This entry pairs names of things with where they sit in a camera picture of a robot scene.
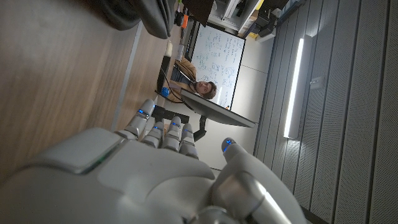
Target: fluorescent light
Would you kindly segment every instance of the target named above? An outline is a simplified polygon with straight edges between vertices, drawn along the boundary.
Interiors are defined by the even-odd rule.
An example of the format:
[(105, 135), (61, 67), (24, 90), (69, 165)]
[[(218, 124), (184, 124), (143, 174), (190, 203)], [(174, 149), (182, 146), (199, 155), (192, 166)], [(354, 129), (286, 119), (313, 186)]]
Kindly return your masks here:
[(300, 64), (301, 64), (301, 58), (302, 58), (302, 54), (303, 54), (303, 46), (304, 46), (304, 39), (300, 39), (300, 42), (298, 43), (296, 64), (294, 67), (294, 74), (293, 74), (292, 89), (290, 91), (289, 107), (287, 109), (287, 116), (286, 116), (286, 123), (285, 123), (284, 137), (286, 137), (286, 138), (289, 138), (289, 133), (290, 133), (290, 123), (292, 122), (294, 99), (296, 96), (297, 82), (299, 80)]

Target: blue object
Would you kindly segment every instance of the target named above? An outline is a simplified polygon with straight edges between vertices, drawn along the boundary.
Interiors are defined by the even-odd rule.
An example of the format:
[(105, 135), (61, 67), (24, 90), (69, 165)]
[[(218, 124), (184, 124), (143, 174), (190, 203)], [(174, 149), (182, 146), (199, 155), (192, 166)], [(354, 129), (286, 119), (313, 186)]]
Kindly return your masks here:
[(164, 96), (164, 97), (168, 97), (169, 94), (170, 94), (169, 89), (168, 89), (167, 87), (163, 87), (163, 88), (162, 88), (162, 91), (161, 91), (160, 93), (161, 93), (162, 96)]

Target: cable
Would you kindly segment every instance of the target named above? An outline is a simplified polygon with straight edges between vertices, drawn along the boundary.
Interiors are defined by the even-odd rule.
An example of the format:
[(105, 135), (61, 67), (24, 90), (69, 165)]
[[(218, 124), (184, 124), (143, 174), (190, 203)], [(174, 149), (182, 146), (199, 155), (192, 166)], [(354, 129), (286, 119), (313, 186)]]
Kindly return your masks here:
[(181, 102), (175, 102), (175, 101), (172, 101), (172, 100), (171, 100), (171, 101), (172, 101), (173, 103), (185, 103), (181, 98), (179, 98), (179, 97), (174, 93), (174, 91), (173, 91), (172, 88), (170, 87), (170, 83), (169, 83), (169, 81), (167, 80), (167, 75), (166, 75), (166, 73), (164, 72), (163, 68), (160, 68), (160, 69), (161, 69), (161, 71), (163, 72), (164, 78), (166, 79), (167, 85), (169, 86), (170, 91), (172, 92), (172, 94), (173, 94), (177, 99), (181, 100)]

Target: computer monitor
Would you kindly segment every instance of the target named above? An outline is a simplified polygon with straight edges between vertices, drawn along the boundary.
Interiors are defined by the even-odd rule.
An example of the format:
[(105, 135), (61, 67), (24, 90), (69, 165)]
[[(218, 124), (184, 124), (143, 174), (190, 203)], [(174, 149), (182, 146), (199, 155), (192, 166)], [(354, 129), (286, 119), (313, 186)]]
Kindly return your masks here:
[(193, 108), (194, 112), (210, 120), (221, 124), (230, 124), (247, 128), (254, 128), (255, 126), (253, 121), (206, 100), (199, 95), (191, 93), (190, 91), (181, 89), (181, 97), (188, 106)]

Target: robotic hand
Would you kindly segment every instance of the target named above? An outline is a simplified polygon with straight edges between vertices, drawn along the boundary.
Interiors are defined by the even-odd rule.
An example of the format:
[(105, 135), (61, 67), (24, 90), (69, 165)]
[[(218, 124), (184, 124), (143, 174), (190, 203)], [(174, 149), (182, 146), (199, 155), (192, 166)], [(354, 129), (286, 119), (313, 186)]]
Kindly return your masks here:
[(221, 144), (217, 179), (178, 117), (139, 142), (153, 108), (147, 100), (125, 130), (88, 129), (17, 170), (0, 185), (0, 223), (306, 223), (287, 187), (233, 139)]

